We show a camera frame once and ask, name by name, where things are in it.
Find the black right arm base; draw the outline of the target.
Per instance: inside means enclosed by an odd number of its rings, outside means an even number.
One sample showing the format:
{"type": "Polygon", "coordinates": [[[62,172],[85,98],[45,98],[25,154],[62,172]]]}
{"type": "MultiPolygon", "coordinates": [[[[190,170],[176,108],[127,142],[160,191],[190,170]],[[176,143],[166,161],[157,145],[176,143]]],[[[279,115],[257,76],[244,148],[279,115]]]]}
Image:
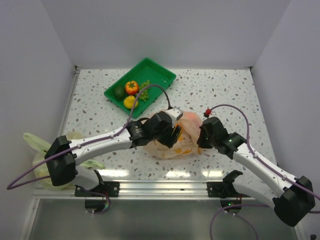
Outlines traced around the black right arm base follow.
{"type": "Polygon", "coordinates": [[[239,170],[233,170],[228,173],[222,181],[208,181],[206,182],[206,190],[209,198],[236,198],[243,196],[245,198],[249,198],[250,196],[239,193],[236,191],[234,187],[235,180],[243,175],[243,173],[239,170]]]}

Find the green lime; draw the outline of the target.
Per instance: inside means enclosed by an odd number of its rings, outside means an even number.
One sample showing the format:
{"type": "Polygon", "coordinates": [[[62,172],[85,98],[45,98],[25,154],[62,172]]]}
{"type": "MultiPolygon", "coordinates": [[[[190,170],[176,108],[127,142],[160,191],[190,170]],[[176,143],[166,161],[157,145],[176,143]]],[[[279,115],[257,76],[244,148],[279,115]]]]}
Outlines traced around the green lime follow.
{"type": "Polygon", "coordinates": [[[118,85],[113,90],[114,97],[117,100],[122,100],[126,96],[125,88],[122,85],[118,85]]]}

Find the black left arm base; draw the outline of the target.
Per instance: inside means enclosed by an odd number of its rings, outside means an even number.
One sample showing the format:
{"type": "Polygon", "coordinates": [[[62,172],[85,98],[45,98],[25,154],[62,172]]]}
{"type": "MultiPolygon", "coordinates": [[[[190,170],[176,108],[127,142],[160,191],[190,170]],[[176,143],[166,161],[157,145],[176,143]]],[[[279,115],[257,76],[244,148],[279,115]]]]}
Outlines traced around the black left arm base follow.
{"type": "Polygon", "coordinates": [[[75,186],[76,197],[112,197],[117,198],[120,191],[118,181],[103,181],[97,170],[78,169],[71,182],[75,186]]]}

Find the red fruit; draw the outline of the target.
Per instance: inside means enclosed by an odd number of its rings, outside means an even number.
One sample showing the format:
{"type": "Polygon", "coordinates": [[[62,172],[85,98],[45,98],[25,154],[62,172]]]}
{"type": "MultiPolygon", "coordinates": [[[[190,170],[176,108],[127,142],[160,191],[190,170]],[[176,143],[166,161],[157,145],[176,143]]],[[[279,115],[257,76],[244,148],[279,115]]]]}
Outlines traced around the red fruit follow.
{"type": "Polygon", "coordinates": [[[133,95],[139,93],[140,86],[136,81],[132,80],[132,81],[128,81],[125,84],[124,90],[128,95],[133,96],[133,95]]]}

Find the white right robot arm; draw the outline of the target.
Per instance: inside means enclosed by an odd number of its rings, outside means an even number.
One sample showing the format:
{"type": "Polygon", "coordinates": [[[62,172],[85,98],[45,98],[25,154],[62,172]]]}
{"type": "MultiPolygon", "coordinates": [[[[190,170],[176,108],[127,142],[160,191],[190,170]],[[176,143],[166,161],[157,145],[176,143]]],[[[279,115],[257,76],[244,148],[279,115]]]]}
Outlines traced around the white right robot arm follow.
{"type": "Polygon", "coordinates": [[[252,148],[238,133],[228,133],[217,117],[202,122],[197,141],[203,149],[215,148],[220,154],[241,164],[264,184],[246,180],[243,172],[233,170],[220,184],[207,183],[209,197],[221,199],[243,194],[272,208],[278,218],[295,227],[315,207],[312,182],[284,171],[252,148]]]}

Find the yellow lemon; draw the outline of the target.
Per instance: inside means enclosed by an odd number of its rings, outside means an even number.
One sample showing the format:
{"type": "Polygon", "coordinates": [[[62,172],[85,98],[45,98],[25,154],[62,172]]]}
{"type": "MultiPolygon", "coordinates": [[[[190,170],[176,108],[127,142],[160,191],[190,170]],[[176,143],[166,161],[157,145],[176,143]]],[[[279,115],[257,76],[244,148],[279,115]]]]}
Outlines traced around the yellow lemon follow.
{"type": "Polygon", "coordinates": [[[123,105],[126,109],[130,110],[132,107],[137,108],[139,102],[135,102],[136,98],[133,95],[129,95],[123,100],[123,105]]]}

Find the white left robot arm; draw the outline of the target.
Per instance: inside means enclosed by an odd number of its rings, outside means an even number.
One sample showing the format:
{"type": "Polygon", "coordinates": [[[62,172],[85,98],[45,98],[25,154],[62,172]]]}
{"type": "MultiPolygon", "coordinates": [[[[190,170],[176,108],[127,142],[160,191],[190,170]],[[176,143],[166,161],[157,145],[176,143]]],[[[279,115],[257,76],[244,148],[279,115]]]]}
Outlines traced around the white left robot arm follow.
{"type": "Polygon", "coordinates": [[[143,147],[152,141],[172,148],[181,133],[177,121],[182,116],[182,110],[171,108],[144,120],[128,121],[123,127],[98,136],[74,140],[65,135],[57,137],[44,157],[52,185],[73,184],[92,196],[101,195],[104,183],[100,173],[83,167],[83,162],[110,152],[143,147]]]}

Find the green grape bunch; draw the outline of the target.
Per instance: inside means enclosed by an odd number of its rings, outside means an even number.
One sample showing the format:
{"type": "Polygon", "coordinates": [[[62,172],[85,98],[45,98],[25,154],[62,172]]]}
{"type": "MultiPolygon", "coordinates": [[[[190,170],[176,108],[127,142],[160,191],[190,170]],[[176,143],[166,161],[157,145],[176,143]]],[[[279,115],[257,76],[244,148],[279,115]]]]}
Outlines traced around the green grape bunch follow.
{"type": "Polygon", "coordinates": [[[147,87],[148,85],[150,84],[150,81],[147,80],[143,83],[141,83],[139,85],[139,92],[135,94],[135,96],[137,97],[138,94],[141,92],[140,96],[139,96],[139,99],[142,100],[142,101],[147,101],[149,99],[149,94],[148,94],[148,90],[143,90],[145,87],[147,87]]]}

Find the orange translucent plastic bag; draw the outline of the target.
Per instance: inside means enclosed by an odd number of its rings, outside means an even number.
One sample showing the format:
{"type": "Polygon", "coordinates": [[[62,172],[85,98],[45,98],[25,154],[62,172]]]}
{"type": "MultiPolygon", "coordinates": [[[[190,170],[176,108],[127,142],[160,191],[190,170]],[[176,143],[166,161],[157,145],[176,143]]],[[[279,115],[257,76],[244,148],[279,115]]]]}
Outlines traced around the orange translucent plastic bag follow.
{"type": "Polygon", "coordinates": [[[184,111],[182,117],[175,124],[176,127],[181,127],[181,133],[172,148],[168,148],[158,141],[151,141],[143,147],[143,150],[160,159],[185,158],[191,154],[200,154],[202,149],[198,146],[197,141],[201,125],[202,120],[196,113],[184,111]]]}

